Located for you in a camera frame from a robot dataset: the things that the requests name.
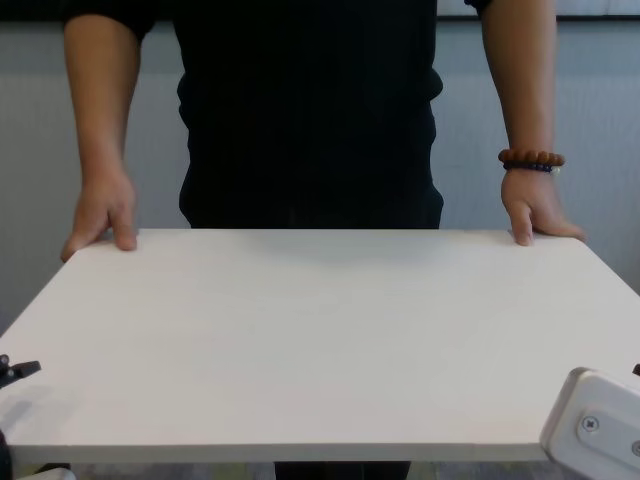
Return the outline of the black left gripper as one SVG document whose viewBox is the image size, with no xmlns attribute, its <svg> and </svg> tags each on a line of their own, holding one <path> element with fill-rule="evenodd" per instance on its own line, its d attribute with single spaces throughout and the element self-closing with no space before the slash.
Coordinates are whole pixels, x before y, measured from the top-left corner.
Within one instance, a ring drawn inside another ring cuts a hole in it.
<svg viewBox="0 0 640 480">
<path fill-rule="evenodd" d="M 2 354 L 0 356 L 0 388 L 3 389 L 39 371 L 38 361 L 11 364 L 9 356 Z M 12 459 L 3 432 L 0 432 L 0 480 L 12 480 Z"/>
</svg>

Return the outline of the person's left hand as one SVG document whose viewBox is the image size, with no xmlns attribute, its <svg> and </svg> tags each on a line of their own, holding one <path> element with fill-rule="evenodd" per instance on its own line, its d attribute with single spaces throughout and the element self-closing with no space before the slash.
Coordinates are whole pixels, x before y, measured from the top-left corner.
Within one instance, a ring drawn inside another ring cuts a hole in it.
<svg viewBox="0 0 640 480">
<path fill-rule="evenodd" d="M 582 229 L 566 218 L 550 173 L 507 171 L 501 184 L 501 199 L 518 245 L 530 246 L 535 233 L 585 240 Z"/>
</svg>

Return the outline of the person's right hand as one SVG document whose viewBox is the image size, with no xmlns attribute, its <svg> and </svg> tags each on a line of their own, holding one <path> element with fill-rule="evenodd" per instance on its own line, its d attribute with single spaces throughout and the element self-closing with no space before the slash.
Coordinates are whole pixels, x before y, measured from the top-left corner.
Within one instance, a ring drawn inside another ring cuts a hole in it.
<svg viewBox="0 0 640 480">
<path fill-rule="evenodd" d="M 121 166 L 99 167 L 83 173 L 71 233 L 61 252 L 67 262 L 81 249 L 111 231 L 113 242 L 122 251 L 137 247 L 134 225 L 135 192 Z"/>
</svg>

